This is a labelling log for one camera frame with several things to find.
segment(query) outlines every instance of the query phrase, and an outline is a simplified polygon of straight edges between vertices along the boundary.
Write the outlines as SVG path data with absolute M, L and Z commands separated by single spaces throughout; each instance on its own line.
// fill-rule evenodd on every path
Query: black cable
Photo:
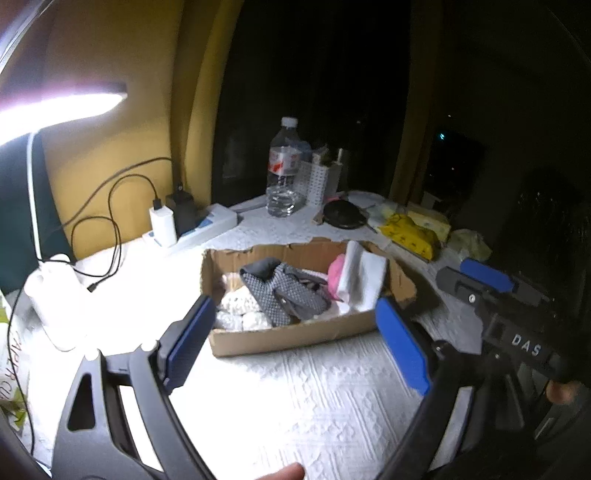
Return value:
M 14 312 L 17 310 L 18 300 L 21 298 L 22 291 L 25 289 L 25 285 L 23 284 L 21 288 L 18 289 L 17 298 L 14 300 L 14 305 L 12 307 L 12 312 L 10 313 L 10 319 L 8 320 L 8 329 L 6 332 L 6 345 L 8 348 L 8 360 L 10 361 L 10 365 L 12 367 L 12 371 L 14 373 L 14 378 L 17 381 L 17 387 L 22 395 L 22 402 L 25 405 L 25 411 L 27 412 L 27 417 L 29 417 L 29 426 L 31 427 L 31 456 L 33 456 L 33 452 L 35 451 L 35 429 L 33 428 L 33 417 L 31 417 L 31 412 L 29 411 L 29 405 L 27 402 L 27 395 L 25 395 L 24 390 L 21 387 L 21 382 L 18 379 L 17 368 L 14 364 L 14 360 L 12 358 L 12 351 L 10 349 L 10 330 L 12 328 L 12 320 L 14 318 Z
M 72 268 L 74 268 L 74 270 L 76 272 L 81 273 L 82 275 L 86 275 L 88 277 L 100 278 L 99 281 L 88 286 L 88 290 L 94 291 L 96 286 L 100 282 L 102 282 L 104 279 L 108 278 L 109 275 L 112 276 L 115 273 L 117 273 L 117 271 L 119 270 L 119 267 L 121 266 L 121 230 L 119 229 L 119 225 L 117 224 L 117 222 L 115 222 L 112 218 L 106 217 L 104 215 L 91 215 L 88 217 L 83 217 L 74 224 L 74 227 L 72 227 L 72 231 L 70 233 L 70 245 L 72 246 L 72 248 L 74 248 L 74 233 L 76 231 L 76 228 L 78 227 L 78 225 L 80 225 L 81 223 L 84 223 L 88 220 L 107 220 L 107 221 L 111 222 L 113 224 L 113 234 L 115 236 L 115 246 L 113 248 L 113 256 L 111 257 L 111 264 L 109 266 L 109 269 L 107 270 L 107 272 L 104 275 L 90 275 L 90 274 L 86 274 L 84 272 L 80 272 L 79 270 L 72 267 Z M 115 258 L 117 257 L 117 247 L 119 247 L 118 265 L 117 265 L 115 272 L 112 273 L 113 267 L 115 266 Z
M 56 233 L 57 231 L 67 227 L 68 225 L 70 225 L 74 220 L 76 220 L 76 218 L 78 218 L 80 216 L 80 214 L 84 211 L 84 209 L 88 206 L 88 204 L 92 201 L 92 199 L 96 196 L 97 193 L 99 193 L 99 191 L 105 186 L 107 185 L 111 180 L 114 180 L 115 178 L 119 177 L 120 175 L 123 175 L 124 173 L 133 170 L 134 168 L 138 168 L 138 167 L 142 167 L 144 165 L 147 165 L 149 163 L 153 163 L 156 161 L 169 161 L 172 163 L 173 159 L 170 157 L 154 157 L 154 158 L 149 158 L 148 160 L 144 160 L 141 162 L 137 162 L 134 163 L 133 165 L 130 165 L 128 167 L 122 168 L 118 171 L 116 171 L 115 173 L 113 173 L 113 175 L 109 176 L 106 180 L 104 180 L 103 182 L 101 182 L 101 184 L 95 188 L 94 192 L 92 192 L 90 194 L 90 196 L 86 199 L 86 201 L 82 204 L 82 206 L 78 209 L 78 211 L 72 215 L 72 217 L 65 221 L 64 223 L 62 223 L 61 225 L 59 225 L 58 227 L 54 228 L 53 230 L 51 230 L 47 235 L 46 238 L 48 238 L 49 236 L 53 235 L 54 233 Z
M 112 181 L 113 179 L 117 178 L 118 176 L 124 174 L 125 172 L 129 171 L 129 170 L 133 170 L 134 168 L 138 168 L 141 167 L 143 165 L 147 165 L 149 163 L 153 163 L 156 161 L 170 161 L 172 162 L 172 159 L 170 157 L 154 157 L 154 158 L 149 158 L 148 160 L 144 160 L 138 163 L 134 163 L 133 165 L 130 165 L 128 167 L 122 168 L 120 170 L 118 170 L 117 172 L 113 173 L 113 175 L 109 176 L 106 180 L 104 180 L 103 182 L 101 182 L 101 184 L 95 188 L 94 192 L 92 192 L 90 194 L 90 196 L 86 199 L 86 201 L 84 202 L 84 204 L 82 204 L 82 206 L 78 209 L 78 211 L 66 222 L 62 223 L 60 226 L 54 228 L 53 230 L 51 230 L 47 235 L 46 235 L 46 239 L 49 238 L 52 234 L 54 234 L 55 232 L 57 232 L 58 230 L 61 230 L 65 227 L 67 227 L 68 225 L 70 225 L 83 211 L 84 209 L 88 206 L 88 204 L 90 203 L 90 201 L 96 196 L 97 193 L 99 193 L 99 191 L 110 181 Z M 129 178 L 129 177 L 140 177 L 143 178 L 144 180 L 146 180 L 147 182 L 149 182 L 150 186 L 152 187 L 152 190 L 154 192 L 154 198 L 157 199 L 158 198 L 158 192 L 156 191 L 156 187 L 154 186 L 154 183 L 152 182 L 152 180 L 150 180 L 150 178 L 148 178 L 146 175 L 142 175 L 139 173 L 132 173 L 129 175 L 125 175 L 123 177 L 121 177 L 120 179 L 117 179 L 117 181 L 111 186 L 111 189 L 109 190 L 109 196 L 108 196 L 108 200 L 107 200 L 107 204 L 108 204 L 108 208 L 109 208 L 109 218 L 102 216 L 102 215 L 95 215 L 95 216 L 89 216 L 89 217 L 85 217 L 84 219 L 81 219 L 80 221 L 78 221 L 76 224 L 74 224 L 74 227 L 72 229 L 72 232 L 70 234 L 70 245 L 72 246 L 73 249 L 73 231 L 75 230 L 75 228 L 78 226 L 79 223 L 82 223 L 83 221 L 86 221 L 86 219 L 91 219 L 91 218 L 101 218 L 101 219 L 106 219 L 106 220 L 110 220 L 113 223 L 113 229 L 116 230 L 115 233 L 115 247 L 113 249 L 113 257 L 111 258 L 111 266 L 109 267 L 109 269 L 107 270 L 107 272 L 104 275 L 93 275 L 93 274 L 88 274 L 85 272 L 82 272 L 80 270 L 77 270 L 76 267 L 74 266 L 74 263 L 71 261 L 66 261 L 66 260 L 52 260 L 50 258 L 38 258 L 37 261 L 40 262 L 55 262 L 55 263 L 65 263 L 70 265 L 75 272 L 77 272 L 80 275 L 85 275 L 87 277 L 92 277 L 92 278 L 100 278 L 99 281 L 91 284 L 88 289 L 90 291 L 94 291 L 94 289 L 103 281 L 105 281 L 107 278 L 111 278 L 113 275 L 115 275 L 118 271 L 119 271 L 119 267 L 121 266 L 121 258 L 122 258 L 122 237 L 121 237 L 121 230 L 119 228 L 119 226 L 117 225 L 117 223 L 115 222 L 114 218 L 113 218 L 113 211 L 111 208 L 111 197 L 113 195 L 113 191 L 115 190 L 115 187 L 119 184 L 119 182 L 121 182 L 122 180 Z M 117 243 L 119 243 L 119 257 L 118 257 L 118 265 L 115 268 L 114 271 L 113 267 L 115 266 L 115 258 L 117 256 L 117 248 L 118 245 Z
M 158 192 L 156 191 L 156 187 L 154 186 L 154 183 L 152 182 L 152 180 L 150 180 L 150 178 L 148 178 L 146 175 L 142 175 L 141 173 L 129 173 L 127 175 L 122 176 L 121 178 L 118 178 L 117 181 L 113 185 L 111 185 L 111 188 L 109 189 L 109 195 L 107 197 L 107 207 L 109 209 L 109 219 L 111 220 L 111 222 L 115 226 L 117 225 L 117 222 L 115 222 L 115 219 L 113 218 L 113 207 L 111 206 L 111 198 L 113 197 L 115 189 L 117 188 L 117 185 L 119 183 L 121 183 L 125 179 L 134 178 L 134 177 L 146 180 L 150 184 L 150 186 L 152 187 L 152 191 L 154 192 L 154 199 L 158 199 Z M 115 247 L 113 249 L 113 257 L 111 259 L 111 267 L 109 268 L 108 274 L 105 275 L 103 278 L 101 278 L 99 281 L 94 282 L 92 285 L 90 285 L 88 287 L 88 290 L 94 291 L 105 280 L 107 280 L 117 274 L 117 272 L 119 271 L 119 269 L 121 267 L 121 258 L 123 256 L 122 249 L 123 249 L 123 244 L 122 244 L 122 239 L 121 239 L 121 232 L 119 231 L 119 258 L 118 258 L 118 262 L 117 262 L 117 267 L 115 268 L 115 270 L 113 272 L 111 272 L 111 269 L 115 265 L 115 254 L 117 252 L 117 243 L 116 243 L 116 238 L 115 238 Z

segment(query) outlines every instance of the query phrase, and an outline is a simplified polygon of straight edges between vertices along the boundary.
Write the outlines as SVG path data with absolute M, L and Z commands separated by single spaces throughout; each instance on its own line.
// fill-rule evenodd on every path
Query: bottle label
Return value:
M 269 171 L 280 177 L 291 177 L 300 166 L 301 152 L 293 147 L 272 147 L 269 150 Z

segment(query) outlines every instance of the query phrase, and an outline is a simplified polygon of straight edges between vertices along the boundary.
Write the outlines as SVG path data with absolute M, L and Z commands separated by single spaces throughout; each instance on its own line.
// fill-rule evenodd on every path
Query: pink cloth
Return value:
M 340 300 L 336 291 L 339 288 L 340 276 L 343 273 L 345 254 L 338 255 L 329 266 L 328 291 L 333 300 Z

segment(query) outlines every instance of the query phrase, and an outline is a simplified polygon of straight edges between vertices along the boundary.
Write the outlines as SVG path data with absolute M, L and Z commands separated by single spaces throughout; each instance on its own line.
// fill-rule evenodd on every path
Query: yellow package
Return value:
M 410 217 L 401 213 L 390 216 L 379 230 L 393 242 L 427 261 L 433 260 L 439 249 L 435 232 L 416 225 Z
M 423 208 L 415 203 L 408 203 L 408 216 L 413 219 L 413 222 L 418 226 L 433 230 L 437 234 L 437 238 L 441 243 L 447 241 L 449 231 L 452 226 L 449 224 L 446 216 L 435 210 Z

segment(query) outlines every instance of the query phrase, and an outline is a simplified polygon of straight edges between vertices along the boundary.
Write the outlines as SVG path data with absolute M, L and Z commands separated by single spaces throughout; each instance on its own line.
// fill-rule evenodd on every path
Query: white charger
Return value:
M 177 242 L 174 213 L 166 205 L 162 206 L 160 201 L 154 201 L 154 207 L 150 208 L 150 222 L 152 223 L 154 239 L 162 247 L 168 248 Z

